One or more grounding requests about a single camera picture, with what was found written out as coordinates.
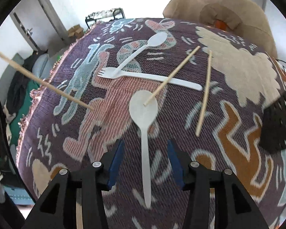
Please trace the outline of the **tan cushioned chair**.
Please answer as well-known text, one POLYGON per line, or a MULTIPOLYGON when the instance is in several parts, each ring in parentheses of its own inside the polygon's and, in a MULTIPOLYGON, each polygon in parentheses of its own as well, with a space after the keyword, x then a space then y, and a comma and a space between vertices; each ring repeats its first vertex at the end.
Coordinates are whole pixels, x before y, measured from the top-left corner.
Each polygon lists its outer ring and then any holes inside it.
POLYGON ((251 0, 171 0, 163 10, 163 16, 197 21, 229 31, 277 57, 267 16, 251 0))

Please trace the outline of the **cardboard box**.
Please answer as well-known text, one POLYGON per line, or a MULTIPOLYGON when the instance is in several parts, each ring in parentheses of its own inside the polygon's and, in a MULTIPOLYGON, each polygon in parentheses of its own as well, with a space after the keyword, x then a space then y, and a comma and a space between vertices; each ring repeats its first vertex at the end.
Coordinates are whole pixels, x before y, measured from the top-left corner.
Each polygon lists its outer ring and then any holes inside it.
POLYGON ((83 35, 85 35, 84 33, 84 29, 79 25, 75 25, 73 27, 71 27, 68 31, 67 31, 68 37, 72 38, 72 37, 76 37, 77 39, 81 38, 83 35))

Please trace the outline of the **white plastic fork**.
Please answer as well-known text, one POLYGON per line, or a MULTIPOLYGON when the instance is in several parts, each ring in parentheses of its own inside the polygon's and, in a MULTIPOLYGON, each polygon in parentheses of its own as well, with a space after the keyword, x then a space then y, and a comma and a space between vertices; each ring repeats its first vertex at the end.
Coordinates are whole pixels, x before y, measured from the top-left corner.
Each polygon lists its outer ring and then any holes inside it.
MULTIPOLYGON (((113 75, 113 71, 115 69, 116 68, 114 68, 114 67, 102 68, 98 72, 97 76, 103 77, 106 79, 117 79, 120 77, 137 77, 137 78, 141 78, 141 79, 147 79, 147 80, 158 81, 158 82, 163 82, 167 79, 167 77, 165 77, 165 76, 159 76, 159 75, 147 74, 147 73, 129 72, 129 71, 123 71, 123 70, 121 70, 117 74, 113 75)), ((197 91, 202 91, 202 86, 200 84, 181 80, 181 79, 176 79, 174 77, 169 81, 169 84, 183 86, 183 87, 187 87, 187 88, 197 90, 197 91)))

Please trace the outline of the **patterned woven tablecloth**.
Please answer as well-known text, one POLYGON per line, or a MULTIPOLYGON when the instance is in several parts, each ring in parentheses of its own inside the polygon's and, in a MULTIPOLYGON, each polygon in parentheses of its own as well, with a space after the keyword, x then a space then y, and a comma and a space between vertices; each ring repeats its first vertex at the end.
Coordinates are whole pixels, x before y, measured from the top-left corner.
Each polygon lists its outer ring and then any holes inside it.
POLYGON ((62 169, 100 161, 125 143, 117 183, 103 193, 110 228, 181 228, 187 192, 173 178, 175 139, 208 169, 232 170, 270 228, 286 207, 286 150, 259 146, 264 109, 286 77, 264 49, 226 31, 177 19, 122 19, 74 43, 33 90, 21 122, 20 175, 39 198, 62 169))

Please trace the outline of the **black perforated utensil holder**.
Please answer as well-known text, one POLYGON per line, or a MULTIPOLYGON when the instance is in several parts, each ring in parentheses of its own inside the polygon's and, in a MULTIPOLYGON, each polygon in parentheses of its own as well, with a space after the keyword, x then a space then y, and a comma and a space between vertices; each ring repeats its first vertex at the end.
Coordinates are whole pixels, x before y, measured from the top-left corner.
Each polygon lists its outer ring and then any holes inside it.
POLYGON ((264 110, 259 145, 270 154, 286 149, 286 91, 264 110))

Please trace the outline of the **grey side door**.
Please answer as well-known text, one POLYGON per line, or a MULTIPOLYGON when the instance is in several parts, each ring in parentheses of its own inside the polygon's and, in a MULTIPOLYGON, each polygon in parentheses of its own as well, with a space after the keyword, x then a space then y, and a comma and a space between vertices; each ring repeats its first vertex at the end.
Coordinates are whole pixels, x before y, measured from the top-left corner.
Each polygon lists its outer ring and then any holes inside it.
POLYGON ((35 51, 48 51, 53 56, 71 44, 50 0, 21 0, 10 16, 35 51))

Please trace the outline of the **black shoe rack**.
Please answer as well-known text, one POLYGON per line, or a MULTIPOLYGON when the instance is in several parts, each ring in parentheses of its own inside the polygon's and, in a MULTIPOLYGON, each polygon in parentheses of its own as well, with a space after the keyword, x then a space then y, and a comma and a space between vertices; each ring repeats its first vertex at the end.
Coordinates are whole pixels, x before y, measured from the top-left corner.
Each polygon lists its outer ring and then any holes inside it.
POLYGON ((122 8, 112 8, 110 10, 92 12, 85 17, 85 23, 88 28, 92 28, 92 25, 97 22, 107 22, 116 19, 125 19, 125 14, 122 8))

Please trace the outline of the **white plastic spoon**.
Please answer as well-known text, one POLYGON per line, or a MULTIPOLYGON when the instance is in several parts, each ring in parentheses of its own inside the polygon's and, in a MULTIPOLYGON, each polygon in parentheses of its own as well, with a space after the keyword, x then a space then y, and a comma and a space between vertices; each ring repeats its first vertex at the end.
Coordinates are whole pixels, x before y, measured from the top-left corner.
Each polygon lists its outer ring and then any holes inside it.
POLYGON ((140 54, 142 51, 144 51, 146 48, 149 47, 158 47, 161 44, 165 42, 167 39, 167 33, 160 32, 148 39, 148 42, 146 45, 140 47, 138 50, 136 50, 134 53, 132 53, 128 58, 126 58, 112 73, 112 77, 114 77, 119 71, 121 71, 130 61, 132 61, 138 54, 140 54))
POLYGON ((151 176, 148 146, 148 130, 155 121, 158 114, 157 100, 153 98, 147 106, 145 101, 151 95, 147 90, 138 90, 133 94, 129 103, 129 112, 131 119, 141 133, 141 170, 142 170, 142 186, 144 192, 145 205, 149 209, 151 207, 151 176))

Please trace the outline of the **wooden chopstick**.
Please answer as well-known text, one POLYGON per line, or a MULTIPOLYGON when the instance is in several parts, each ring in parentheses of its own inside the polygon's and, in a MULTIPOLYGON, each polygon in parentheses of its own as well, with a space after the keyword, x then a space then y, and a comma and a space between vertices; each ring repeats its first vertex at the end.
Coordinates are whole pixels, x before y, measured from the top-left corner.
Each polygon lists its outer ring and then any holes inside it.
POLYGON ((37 83, 39 83, 39 84, 49 88, 50 90, 54 91, 58 95, 67 98, 67 100, 75 102, 76 104, 79 104, 80 106, 83 106, 83 107, 93 111, 93 108, 91 106, 85 104, 84 102, 82 102, 82 101, 80 101, 78 99, 75 99, 71 95, 66 94, 65 92, 59 90, 58 88, 55 88, 53 85, 51 85, 51 84, 43 81, 42 79, 36 77, 32 72, 28 71, 27 69, 25 69, 24 67, 22 67, 21 65, 16 63, 15 61, 9 59, 2 52, 0 52, 0 58, 2 60, 4 60, 5 62, 7 62, 13 69, 15 69, 16 71, 20 72, 21 74, 23 74, 24 76, 28 77, 29 79, 32 79, 33 81, 35 81, 35 82, 37 82, 37 83))
POLYGON ((199 119, 197 122, 196 131, 195 131, 195 135, 197 137, 199 137, 200 133, 201 133, 201 128, 203 125, 204 116, 205 116, 207 103, 208 103, 210 80, 211 80, 211 62, 212 62, 212 51, 209 50, 205 89, 204 89, 203 100, 202 100, 202 104, 201 104, 201 108, 200 108, 199 119))
POLYGON ((161 85, 148 97, 145 101, 144 106, 147 106, 149 102, 165 87, 165 85, 179 72, 179 70, 189 61, 189 59, 200 49, 197 46, 175 69, 174 71, 162 82, 161 85))

